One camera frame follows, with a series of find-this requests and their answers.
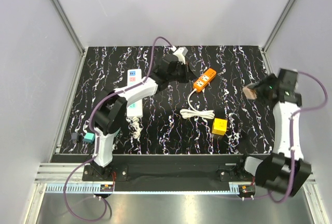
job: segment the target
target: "gray floor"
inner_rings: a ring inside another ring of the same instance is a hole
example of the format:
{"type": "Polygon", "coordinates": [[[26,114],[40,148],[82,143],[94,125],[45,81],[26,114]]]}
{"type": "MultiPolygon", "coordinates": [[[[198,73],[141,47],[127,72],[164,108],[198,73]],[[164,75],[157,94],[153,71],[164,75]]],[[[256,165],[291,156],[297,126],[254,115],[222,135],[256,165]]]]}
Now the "gray floor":
{"type": "MultiPolygon", "coordinates": [[[[76,214],[85,218],[97,218],[102,213],[104,204],[96,199],[77,204],[86,197],[87,195],[84,194],[70,194],[68,201],[76,214]]],[[[107,211],[107,217],[98,223],[313,223],[303,189],[294,198],[283,204],[275,204],[269,198],[242,202],[212,195],[115,194],[107,200],[112,207],[112,217],[110,218],[110,213],[107,211]]],[[[62,194],[47,193],[37,223],[86,222],[75,219],[67,212],[62,194]]]]}

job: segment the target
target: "coiled white cable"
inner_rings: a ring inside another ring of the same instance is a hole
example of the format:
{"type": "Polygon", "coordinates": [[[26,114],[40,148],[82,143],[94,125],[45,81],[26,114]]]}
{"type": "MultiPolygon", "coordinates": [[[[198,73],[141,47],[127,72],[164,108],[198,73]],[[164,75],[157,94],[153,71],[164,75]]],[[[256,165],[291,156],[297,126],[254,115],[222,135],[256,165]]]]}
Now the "coiled white cable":
{"type": "Polygon", "coordinates": [[[138,117],[132,118],[132,126],[135,129],[133,132],[133,138],[138,139],[141,136],[142,128],[140,127],[140,119],[138,117]]]}
{"type": "Polygon", "coordinates": [[[190,109],[182,109],[180,110],[180,114],[182,116],[182,118],[184,119],[188,119],[194,116],[198,116],[198,117],[202,117],[205,119],[214,119],[214,110],[207,110],[207,111],[198,111],[196,109],[194,109],[190,103],[190,97],[192,96],[192,94],[196,92],[196,89],[194,89],[188,96],[188,105],[191,108],[190,109]]]}

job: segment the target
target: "orange object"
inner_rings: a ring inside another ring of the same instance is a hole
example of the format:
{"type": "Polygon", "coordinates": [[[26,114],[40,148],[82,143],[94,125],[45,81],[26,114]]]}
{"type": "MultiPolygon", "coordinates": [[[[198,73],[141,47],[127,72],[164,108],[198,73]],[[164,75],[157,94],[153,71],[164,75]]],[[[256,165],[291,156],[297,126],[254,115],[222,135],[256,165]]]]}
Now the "orange object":
{"type": "Polygon", "coordinates": [[[193,84],[193,88],[199,93],[205,88],[209,82],[216,77],[217,72],[209,68],[199,79],[193,84]]]}

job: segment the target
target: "white panel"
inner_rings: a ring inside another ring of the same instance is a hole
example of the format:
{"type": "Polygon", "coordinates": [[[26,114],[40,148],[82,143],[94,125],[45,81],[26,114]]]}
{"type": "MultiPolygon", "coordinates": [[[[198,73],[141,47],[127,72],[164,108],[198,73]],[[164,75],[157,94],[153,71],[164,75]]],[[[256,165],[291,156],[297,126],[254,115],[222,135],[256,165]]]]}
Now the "white panel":
{"type": "Polygon", "coordinates": [[[1,223],[22,223],[79,54],[50,0],[0,0],[1,223]]]}
{"type": "Polygon", "coordinates": [[[287,0],[60,0],[85,46],[263,45],[287,0]]]}
{"type": "MultiPolygon", "coordinates": [[[[315,179],[332,220],[332,0],[298,0],[285,20],[268,56],[274,72],[279,67],[295,68],[319,78],[330,96],[328,105],[300,116],[300,141],[305,160],[313,166],[315,179]]],[[[320,104],[324,95],[319,85],[299,78],[303,106],[320,104]]]]}

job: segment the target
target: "black marble table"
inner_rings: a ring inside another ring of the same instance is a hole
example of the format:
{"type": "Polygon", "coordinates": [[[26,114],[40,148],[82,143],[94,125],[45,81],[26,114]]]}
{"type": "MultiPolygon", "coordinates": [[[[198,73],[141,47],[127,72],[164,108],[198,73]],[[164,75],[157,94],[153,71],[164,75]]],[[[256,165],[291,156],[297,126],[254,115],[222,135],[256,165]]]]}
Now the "black marble table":
{"type": "MultiPolygon", "coordinates": [[[[224,136],[211,134],[213,120],[183,119],[192,84],[172,82],[159,94],[143,99],[141,137],[134,139],[130,121],[124,117],[115,138],[115,154],[233,154],[270,153],[274,144],[272,110],[248,101],[242,87],[266,76],[266,68],[256,46],[187,46],[186,55],[193,72],[200,76],[208,68],[217,71],[204,92],[194,94],[191,103],[199,110],[215,110],[215,117],[227,119],[224,136]]],[[[157,47],[155,62],[170,52],[157,47]]],[[[127,70],[148,71],[151,47],[90,47],[76,90],[60,153],[89,154],[93,145],[70,141],[72,132],[90,132],[88,119],[100,90],[127,84],[127,70]]]]}

